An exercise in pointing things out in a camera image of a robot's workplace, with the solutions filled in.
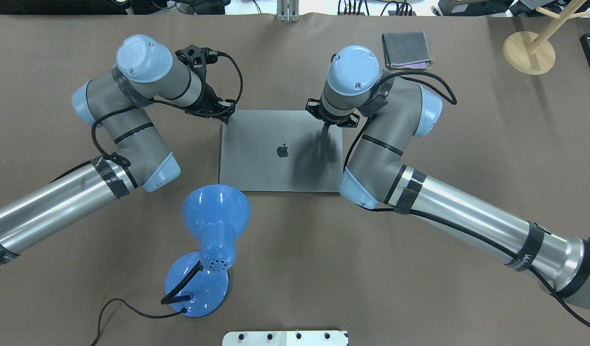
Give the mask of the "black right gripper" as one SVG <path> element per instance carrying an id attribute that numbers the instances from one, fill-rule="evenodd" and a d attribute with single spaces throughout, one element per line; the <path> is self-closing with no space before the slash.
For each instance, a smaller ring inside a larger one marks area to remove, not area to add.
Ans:
<path id="1" fill-rule="evenodd" d="M 309 98 L 304 109 L 317 120 L 324 122 L 321 130 L 321 145 L 331 143 L 331 136 L 328 133 L 331 125 L 354 128 L 359 124 L 359 115 L 355 114 L 354 108 L 349 110 L 335 108 L 324 98 L 320 100 Z"/>

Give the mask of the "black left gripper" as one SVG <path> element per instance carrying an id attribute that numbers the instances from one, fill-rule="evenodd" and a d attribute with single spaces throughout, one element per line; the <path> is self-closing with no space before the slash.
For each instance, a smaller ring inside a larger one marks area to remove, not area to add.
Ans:
<path id="1" fill-rule="evenodd" d="M 222 101 L 224 100 L 216 96 L 213 88 L 206 82 L 206 76 L 207 65 L 216 63 L 219 57 L 229 59 L 236 66 L 236 62 L 232 57 L 224 52 L 194 45 L 175 51 L 175 55 L 179 61 L 189 68 L 190 72 L 200 78 L 201 82 L 200 96 L 191 105 L 183 107 L 185 112 L 203 118 L 229 120 L 230 116 L 235 112 L 236 100 L 226 99 L 225 102 L 228 105 L 223 105 Z"/>

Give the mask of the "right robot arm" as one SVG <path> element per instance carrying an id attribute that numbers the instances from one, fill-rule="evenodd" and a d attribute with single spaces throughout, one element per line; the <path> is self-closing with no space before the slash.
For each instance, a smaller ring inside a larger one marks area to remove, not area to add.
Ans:
<path id="1" fill-rule="evenodd" d="M 421 219 L 509 269 L 531 273 L 567 311 L 590 309 L 590 236 L 561 238 L 407 162 L 407 145 L 429 134 L 443 101 L 457 103 L 451 88 L 442 93 L 415 75 L 381 69 L 363 46 L 332 55 L 323 93 L 306 110 L 326 126 L 356 126 L 355 111 L 367 117 L 345 159 L 339 194 L 365 210 Z"/>

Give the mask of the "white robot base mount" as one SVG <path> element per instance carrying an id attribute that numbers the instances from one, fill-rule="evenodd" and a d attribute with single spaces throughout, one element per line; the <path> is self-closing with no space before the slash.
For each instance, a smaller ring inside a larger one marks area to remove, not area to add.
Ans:
<path id="1" fill-rule="evenodd" d="M 347 331 L 233 331 L 222 340 L 223 346 L 349 346 Z"/>

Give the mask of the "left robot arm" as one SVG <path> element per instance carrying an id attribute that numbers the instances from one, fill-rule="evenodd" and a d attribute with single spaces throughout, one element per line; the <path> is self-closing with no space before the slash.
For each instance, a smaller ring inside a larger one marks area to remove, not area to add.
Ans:
<path id="1" fill-rule="evenodd" d="M 71 98 L 98 155 L 0 208 L 0 266 L 139 187 L 152 192 L 176 179 L 180 166 L 147 108 L 161 104 L 227 123 L 242 90 L 229 100 L 209 85 L 207 66 L 220 58 L 233 64 L 242 83 L 229 53 L 195 45 L 171 51 L 143 34 L 125 38 L 113 67 Z"/>

